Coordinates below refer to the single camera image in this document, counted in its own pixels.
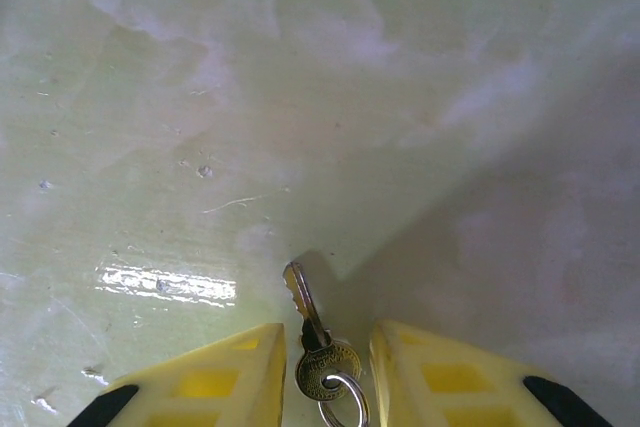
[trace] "metal key ring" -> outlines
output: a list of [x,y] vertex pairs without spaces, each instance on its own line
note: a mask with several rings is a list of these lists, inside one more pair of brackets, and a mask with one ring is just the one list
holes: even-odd
[[[360,384],[358,384],[358,381],[344,372],[327,375],[325,380],[337,380],[347,386],[353,397],[356,399],[356,404],[358,405],[358,414],[360,418],[358,421],[358,427],[369,427],[369,404],[367,403],[367,398],[364,396],[364,392],[362,392],[362,388],[360,387]],[[336,418],[331,407],[329,407],[329,402],[318,402],[318,407],[320,408],[322,420],[324,420],[324,423],[329,427],[345,427],[345,425]]]

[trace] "yellow plastic object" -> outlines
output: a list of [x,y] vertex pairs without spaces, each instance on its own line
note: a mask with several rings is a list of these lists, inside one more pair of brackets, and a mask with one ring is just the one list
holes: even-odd
[[140,390],[109,427],[280,426],[284,326],[265,324],[118,379]]
[[371,335],[382,427],[560,426],[526,389],[538,369],[393,321]]

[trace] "white stain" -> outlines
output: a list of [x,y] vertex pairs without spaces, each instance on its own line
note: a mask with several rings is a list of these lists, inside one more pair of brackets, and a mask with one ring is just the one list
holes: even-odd
[[260,223],[244,229],[237,236],[237,245],[242,252],[252,252],[264,258],[272,258],[274,241],[274,227],[270,223]]
[[230,301],[236,298],[234,281],[115,263],[103,267],[95,289],[161,300],[203,303],[221,308],[233,305]]
[[603,35],[612,25],[621,24],[620,20],[628,17],[631,19],[638,14],[637,0],[621,0],[613,5],[607,6],[597,12],[583,28],[583,31],[575,36],[571,47],[574,52],[584,51],[590,44]]
[[50,414],[58,415],[58,409],[56,409],[48,400],[48,397],[56,390],[55,387],[50,387],[40,395],[36,395],[31,399],[31,403],[37,405],[42,410],[49,412]]
[[384,39],[384,20],[371,0],[352,0],[355,18],[345,20],[329,12],[316,12],[297,32],[305,47],[333,67],[365,65],[385,68],[399,44]]
[[0,151],[5,150],[8,147],[7,139],[2,132],[3,129],[0,128]]
[[109,385],[109,382],[107,382],[104,379],[104,375],[102,375],[102,367],[102,364],[93,367],[85,367],[81,370],[81,372],[82,375],[84,375],[88,379],[93,379],[101,385]]
[[449,127],[463,119],[476,117],[505,97],[524,96],[536,85],[539,70],[528,57],[497,69],[453,102],[442,118],[442,125]]

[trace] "square hole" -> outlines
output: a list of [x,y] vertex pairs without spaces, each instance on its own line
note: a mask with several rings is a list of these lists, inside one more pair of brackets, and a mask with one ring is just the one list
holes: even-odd
[[424,345],[424,342],[411,334],[400,334],[400,340],[407,345]]
[[256,347],[258,347],[259,343],[260,343],[260,339],[245,340],[244,342],[240,342],[239,344],[234,345],[233,349],[234,350],[254,350],[256,349]]
[[469,364],[424,364],[422,375],[432,392],[491,392],[493,388],[475,367]]
[[445,410],[449,427],[523,427],[508,407],[462,407]]
[[237,370],[189,372],[180,380],[174,397],[228,397],[238,380]]
[[146,427],[214,427],[218,417],[216,412],[154,414]]

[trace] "key head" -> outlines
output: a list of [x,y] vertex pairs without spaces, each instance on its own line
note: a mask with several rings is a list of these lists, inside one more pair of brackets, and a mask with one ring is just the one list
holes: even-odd
[[306,351],[296,365],[296,384],[300,391],[310,399],[328,402],[339,399],[347,393],[344,384],[325,385],[327,375],[336,371],[360,378],[362,366],[355,350],[344,342],[332,341],[327,347],[316,351]]
[[305,352],[316,352],[324,349],[331,343],[331,334],[327,330],[322,331],[322,336],[318,337],[318,333],[309,319],[302,322],[302,335],[300,343]]

